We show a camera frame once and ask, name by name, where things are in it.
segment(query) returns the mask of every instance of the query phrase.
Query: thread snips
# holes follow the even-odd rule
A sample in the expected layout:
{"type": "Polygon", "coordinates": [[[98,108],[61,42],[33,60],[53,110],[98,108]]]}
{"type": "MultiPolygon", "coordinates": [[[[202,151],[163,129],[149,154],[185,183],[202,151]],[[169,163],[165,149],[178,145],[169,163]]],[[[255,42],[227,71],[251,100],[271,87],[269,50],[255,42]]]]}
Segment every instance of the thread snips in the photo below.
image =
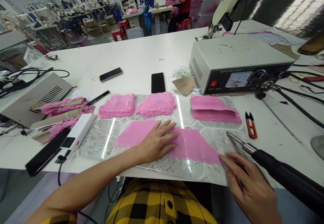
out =
{"type": "Polygon", "coordinates": [[[254,118],[252,116],[252,113],[248,115],[247,112],[245,112],[245,121],[246,121],[246,127],[247,127],[247,132],[249,134],[249,137],[255,140],[258,137],[258,135],[257,135],[257,130],[255,129],[254,118]]]}

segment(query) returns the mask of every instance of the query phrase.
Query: smartphone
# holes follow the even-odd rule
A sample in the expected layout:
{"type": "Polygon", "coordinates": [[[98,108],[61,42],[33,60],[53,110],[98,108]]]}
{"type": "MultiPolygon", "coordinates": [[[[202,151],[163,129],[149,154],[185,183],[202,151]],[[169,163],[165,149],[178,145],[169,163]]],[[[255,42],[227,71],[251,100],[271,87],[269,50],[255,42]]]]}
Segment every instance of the smartphone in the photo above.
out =
{"type": "Polygon", "coordinates": [[[99,78],[100,78],[101,82],[104,82],[104,81],[109,80],[109,79],[111,79],[113,77],[116,77],[117,75],[120,75],[122,73],[123,73],[122,69],[118,68],[118,69],[114,69],[112,71],[109,71],[109,72],[107,72],[105,74],[100,75],[99,78]]]}
{"type": "Polygon", "coordinates": [[[152,74],[151,93],[165,92],[164,74],[152,74]]]}

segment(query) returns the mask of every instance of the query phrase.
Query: person's left hand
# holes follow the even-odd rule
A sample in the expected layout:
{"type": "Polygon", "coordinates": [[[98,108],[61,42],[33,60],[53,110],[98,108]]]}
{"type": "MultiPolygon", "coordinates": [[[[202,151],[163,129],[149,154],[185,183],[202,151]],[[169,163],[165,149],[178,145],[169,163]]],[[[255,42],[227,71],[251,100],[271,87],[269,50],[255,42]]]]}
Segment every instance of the person's left hand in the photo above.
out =
{"type": "Polygon", "coordinates": [[[161,121],[158,121],[142,142],[138,146],[133,147],[135,150],[134,154],[138,159],[138,165],[159,160],[176,147],[175,145],[167,144],[179,135],[178,133],[166,134],[176,125],[176,123],[170,122],[171,120],[167,120],[160,126],[161,121]]]}

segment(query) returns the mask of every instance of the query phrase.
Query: red stool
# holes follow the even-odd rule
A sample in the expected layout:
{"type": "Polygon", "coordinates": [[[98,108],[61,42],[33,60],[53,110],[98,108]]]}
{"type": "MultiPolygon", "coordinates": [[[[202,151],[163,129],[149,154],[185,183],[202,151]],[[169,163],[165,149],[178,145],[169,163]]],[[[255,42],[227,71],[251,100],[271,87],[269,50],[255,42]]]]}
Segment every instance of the red stool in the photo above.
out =
{"type": "Polygon", "coordinates": [[[119,28],[123,34],[124,37],[127,36],[127,29],[131,28],[130,25],[129,25],[129,22],[127,20],[124,20],[124,21],[121,21],[119,22],[119,28]]]}
{"type": "Polygon", "coordinates": [[[120,38],[121,38],[122,40],[125,40],[125,38],[124,38],[124,36],[123,36],[123,34],[122,34],[122,32],[121,32],[120,29],[113,30],[113,31],[111,32],[111,34],[112,34],[112,38],[114,39],[115,42],[118,41],[117,36],[120,36],[120,38]]]}
{"type": "Polygon", "coordinates": [[[186,20],[180,21],[180,22],[177,24],[177,31],[178,31],[178,30],[186,30],[187,25],[190,25],[190,29],[192,28],[192,18],[191,18],[191,17],[189,17],[189,18],[186,19],[186,20]]]}

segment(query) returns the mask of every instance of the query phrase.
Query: worker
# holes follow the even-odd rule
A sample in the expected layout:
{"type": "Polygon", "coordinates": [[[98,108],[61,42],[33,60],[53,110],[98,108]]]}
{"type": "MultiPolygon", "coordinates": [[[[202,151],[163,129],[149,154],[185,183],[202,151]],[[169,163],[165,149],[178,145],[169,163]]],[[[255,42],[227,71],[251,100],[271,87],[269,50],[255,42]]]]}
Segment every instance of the worker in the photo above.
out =
{"type": "MultiPolygon", "coordinates": [[[[170,120],[162,125],[159,121],[138,146],[69,179],[41,204],[27,224],[76,224],[77,212],[90,204],[116,176],[131,167],[159,160],[173,150],[176,146],[167,143],[178,133],[166,133],[175,125],[170,120]]],[[[259,168],[239,154],[228,153],[228,156],[220,155],[220,159],[228,166],[229,187],[247,218],[252,223],[281,224],[276,194],[259,168]]],[[[144,222],[216,224],[184,182],[136,178],[126,185],[106,223],[144,222]]]]}
{"type": "Polygon", "coordinates": [[[177,23],[189,18],[191,0],[179,0],[179,14],[171,18],[168,33],[177,31],[177,23]]]}

